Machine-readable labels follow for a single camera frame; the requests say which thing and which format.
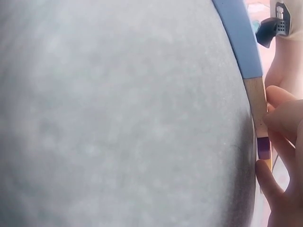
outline hand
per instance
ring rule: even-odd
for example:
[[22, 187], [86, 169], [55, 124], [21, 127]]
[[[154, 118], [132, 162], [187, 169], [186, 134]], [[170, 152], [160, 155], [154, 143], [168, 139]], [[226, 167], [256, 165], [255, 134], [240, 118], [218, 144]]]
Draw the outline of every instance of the hand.
[[265, 77], [265, 87], [275, 85], [303, 98], [303, 42], [276, 37], [276, 53]]
[[303, 226], [303, 100], [270, 86], [266, 90], [269, 113], [264, 117], [268, 136], [285, 164], [290, 183], [284, 192], [263, 160], [256, 162], [256, 175], [269, 203], [268, 227]]

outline black clip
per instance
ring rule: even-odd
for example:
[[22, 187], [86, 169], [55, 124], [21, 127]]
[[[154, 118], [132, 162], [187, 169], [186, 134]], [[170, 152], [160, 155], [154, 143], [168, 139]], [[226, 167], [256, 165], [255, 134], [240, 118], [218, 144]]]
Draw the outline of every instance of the black clip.
[[270, 17], [261, 22], [256, 32], [257, 42], [269, 48], [277, 35], [288, 36], [290, 30], [290, 14], [283, 3], [276, 4], [276, 17]]

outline blue strip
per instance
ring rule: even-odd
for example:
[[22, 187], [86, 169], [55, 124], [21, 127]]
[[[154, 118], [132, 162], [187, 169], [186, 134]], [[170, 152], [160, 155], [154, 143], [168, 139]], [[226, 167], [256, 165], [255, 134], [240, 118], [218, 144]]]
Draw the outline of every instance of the blue strip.
[[250, 18], [243, 0], [213, 0], [243, 79], [262, 77], [262, 66]]

